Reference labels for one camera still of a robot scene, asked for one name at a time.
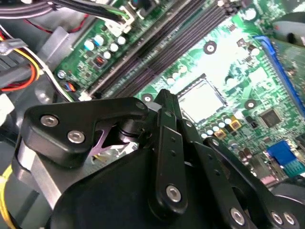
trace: capacitor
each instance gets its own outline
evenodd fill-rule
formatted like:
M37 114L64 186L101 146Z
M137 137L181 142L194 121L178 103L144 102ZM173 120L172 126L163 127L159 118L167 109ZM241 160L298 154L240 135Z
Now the capacitor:
M187 67L186 67L185 65L182 65L182 66L180 66L180 68L179 68L179 73L180 73L180 74L186 73L187 70L188 70Z
M238 148L238 144L235 140L229 140L228 144L232 149L237 149Z
M256 17L256 10L254 8L249 8L246 10L246 12L244 13L244 18L247 21L251 21Z
M220 128L224 128L225 127L225 123L223 122L223 120L218 120L217 123L218 123L218 126Z
M119 36L119 37L118 37L118 40L117 40L117 43L118 43L119 45L124 45L124 44L126 44L126 38L124 38L123 36Z
M205 133L203 133L203 134L201 134L201 137L204 139L204 138L207 138L207 137L208 137L208 135L207 135L207 134L205 134Z
M226 123L227 125L231 124L232 120L229 117L225 117L224 118L224 123Z
M112 43L110 45L110 50L111 50L111 52L116 52L119 50L119 46L116 43Z
M241 159L242 162L247 161L247 158L244 155L244 152L242 150L238 152L238 156L239 156L239 158Z
M109 60L111 58L111 53L109 51L105 51L103 53L103 57L106 59L106 60Z
M91 40L86 40L84 43L84 47L88 51L92 51L94 49L94 43Z
M173 85L175 83L175 80L173 78L168 78L166 80L166 82L167 82L168 85Z
M178 79L179 77L180 77L180 74L179 74L179 73L173 73L173 75L172 75L172 78L173 78L174 80Z
M57 77L60 78L61 80L64 79L66 76L67 76L67 74L64 70L59 70L57 72Z
M257 56L260 53L259 48L257 48L256 46L250 44L248 46L248 51L251 54L251 56Z
M213 125L212 125L212 129L213 129L214 132L219 131L219 127L218 127L217 124L213 124Z
M251 154L251 151L250 151L249 148L246 147L246 148L244 149L244 155L245 155L248 159L252 158L252 154Z
M213 130L207 130L206 133L207 133L208 135L213 135L214 131L213 131Z
M93 38L94 42L96 45L98 46L102 46L104 44L104 38L100 35L96 35L94 38Z

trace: microchip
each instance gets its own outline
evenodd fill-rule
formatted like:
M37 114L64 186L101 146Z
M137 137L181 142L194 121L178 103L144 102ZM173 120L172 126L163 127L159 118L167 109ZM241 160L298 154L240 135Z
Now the microchip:
M232 129L232 127L230 127L229 125L225 126L225 129L229 132L232 133L234 130Z
M93 53L92 51L87 51L87 52L86 52L86 55L87 55L88 57L93 56L93 54L94 54L94 53Z
M267 143L271 142L271 138L270 137L265 137L263 139L263 141L267 144Z
M279 124L281 122L280 117L272 108L261 113L259 116L268 128L274 127L276 124Z
M243 47L246 45L246 42L244 41L243 38L239 39L237 42L238 47Z
M219 139L224 139L227 136L223 130L215 132L214 135Z
M238 120L234 120L234 121L231 122L230 127L233 130L238 130L240 127L242 127L242 125Z
M106 61L101 56L99 56L99 55L94 58L93 62L98 67L102 67L106 63Z
M178 97L183 115L195 123L206 120L225 105L217 89L203 78L188 85L179 93ZM198 109L195 101L209 105L204 109Z

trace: screw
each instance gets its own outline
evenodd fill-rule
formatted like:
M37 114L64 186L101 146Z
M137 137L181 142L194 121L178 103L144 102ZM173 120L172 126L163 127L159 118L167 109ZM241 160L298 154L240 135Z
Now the screw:
M185 121L185 123L186 123L186 125L187 125L188 127L192 127L192 126L193 126L193 124L192 124L190 121Z
M58 71L57 77L60 79L64 79L67 76L66 72L63 70Z
M287 222L290 223L291 225L295 224L294 219L287 212L284 212L284 217L287 220Z
M278 224L280 224L280 225L283 224L282 218L281 218L277 213L275 213L274 211L272 211L272 212L271 212L271 215L272 215L273 219L274 219Z
M179 189L177 189L173 185L169 185L166 188L166 194L172 202L178 203L181 200L181 193Z
M78 130L72 130L68 133L68 139L70 142L80 144L85 141L85 135Z
M237 210L236 208L231 208L230 213L231 213L231 216L235 220L236 223L238 223L241 226L244 225L244 217L240 213L239 210Z
M214 145L219 146L219 142L216 141L215 139L212 139L212 142L214 143Z
M172 114L171 114L169 111L165 111L164 113L165 113L167 116L169 116L169 117L172 116Z
M55 127L58 125L58 119L52 115L44 115L41 117L40 122L47 127Z
M140 102L137 102L136 106L139 107L141 110L144 110L146 108L146 106Z

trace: white connector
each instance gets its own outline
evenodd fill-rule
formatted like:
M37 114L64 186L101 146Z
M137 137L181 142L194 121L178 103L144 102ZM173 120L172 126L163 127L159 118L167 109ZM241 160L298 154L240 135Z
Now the white connector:
M0 126L6 120L6 116L15 109L14 104L6 94L0 94Z

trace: black mechanical linkage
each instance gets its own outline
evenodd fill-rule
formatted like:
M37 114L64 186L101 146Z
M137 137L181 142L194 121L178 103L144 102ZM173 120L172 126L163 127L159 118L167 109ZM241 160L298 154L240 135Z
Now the black mechanical linkage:
M57 121L45 122L46 115ZM305 205L273 195L219 139L203 142L182 118L177 96L167 90L147 105L125 98L39 106L30 108L25 120L16 158L54 209L51 229L101 224L113 229L305 228ZM71 130L84 138L70 136ZM82 173L87 155L130 141L139 143L138 150L93 174ZM34 156L30 166L26 155Z

